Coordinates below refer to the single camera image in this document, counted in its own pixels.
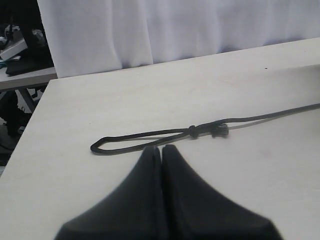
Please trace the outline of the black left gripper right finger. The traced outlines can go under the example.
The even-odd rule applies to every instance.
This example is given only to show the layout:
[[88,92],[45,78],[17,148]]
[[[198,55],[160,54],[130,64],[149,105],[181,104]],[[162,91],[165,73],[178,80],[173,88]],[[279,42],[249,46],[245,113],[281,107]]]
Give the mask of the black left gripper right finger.
[[215,190],[174,145],[162,149],[162,190],[173,240],[280,240],[268,218]]

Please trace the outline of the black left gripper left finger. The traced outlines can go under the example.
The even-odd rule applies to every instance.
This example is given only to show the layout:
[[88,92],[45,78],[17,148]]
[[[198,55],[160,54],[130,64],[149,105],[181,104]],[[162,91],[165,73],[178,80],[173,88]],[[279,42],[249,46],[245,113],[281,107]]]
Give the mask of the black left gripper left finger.
[[163,240],[161,155],[146,147],[123,182],[91,209],[62,225],[57,240]]

